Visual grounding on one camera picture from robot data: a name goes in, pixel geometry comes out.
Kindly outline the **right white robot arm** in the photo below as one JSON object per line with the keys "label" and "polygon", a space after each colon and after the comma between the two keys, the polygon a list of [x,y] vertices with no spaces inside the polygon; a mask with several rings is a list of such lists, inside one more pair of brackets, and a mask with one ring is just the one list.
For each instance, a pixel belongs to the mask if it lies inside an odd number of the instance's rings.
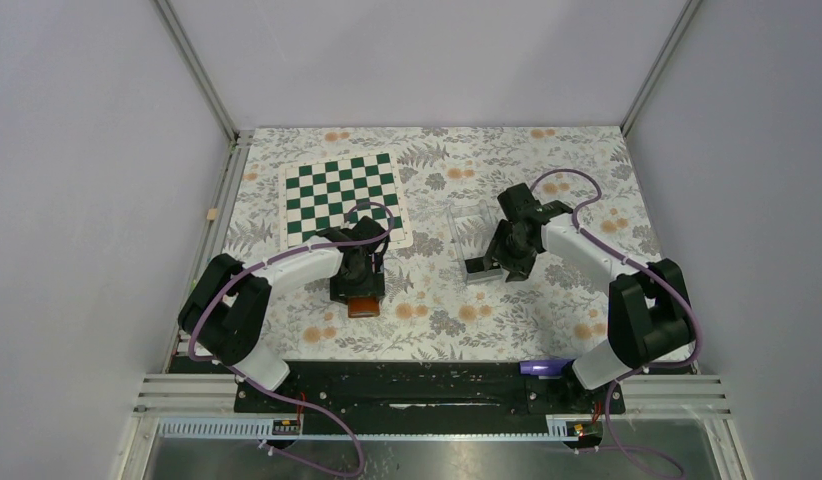
{"label": "right white robot arm", "polygon": [[527,280],[542,253],[575,265],[608,299],[605,341],[561,369],[562,402],[584,412],[600,398],[600,387],[687,346],[696,325],[680,267],[669,259],[641,263],[579,226],[561,201],[536,199],[527,184],[499,194],[504,214],[473,271],[503,273],[507,282]]}

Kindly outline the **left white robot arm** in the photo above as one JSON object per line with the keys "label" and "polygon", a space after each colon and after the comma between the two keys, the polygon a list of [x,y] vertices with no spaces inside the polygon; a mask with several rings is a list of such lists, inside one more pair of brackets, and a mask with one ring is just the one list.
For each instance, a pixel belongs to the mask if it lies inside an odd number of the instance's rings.
{"label": "left white robot arm", "polygon": [[275,411],[296,401],[290,369],[259,337],[270,300],[327,280],[331,301],[351,318],[374,317],[386,293],[384,255],[389,232],[364,216],[351,228],[327,228],[305,243],[247,267],[228,254],[214,257],[177,318],[192,347],[259,386],[259,398]]}

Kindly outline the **clear plastic box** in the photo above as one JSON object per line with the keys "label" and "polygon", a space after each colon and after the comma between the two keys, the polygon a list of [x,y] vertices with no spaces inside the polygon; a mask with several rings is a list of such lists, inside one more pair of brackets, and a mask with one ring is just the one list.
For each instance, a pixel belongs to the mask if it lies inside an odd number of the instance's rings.
{"label": "clear plastic box", "polygon": [[484,259],[498,225],[495,210],[484,200],[472,205],[450,205],[447,221],[464,282],[474,285],[502,280],[504,270],[497,263],[490,265],[494,271],[488,275],[468,275],[464,266],[466,259]]}

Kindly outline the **brown leather card holder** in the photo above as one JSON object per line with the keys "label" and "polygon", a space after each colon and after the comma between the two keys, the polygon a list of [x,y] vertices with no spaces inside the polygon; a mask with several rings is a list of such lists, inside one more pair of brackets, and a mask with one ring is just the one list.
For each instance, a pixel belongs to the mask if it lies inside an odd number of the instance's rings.
{"label": "brown leather card holder", "polygon": [[347,300],[347,316],[350,319],[374,318],[380,315],[377,297],[354,297]]}

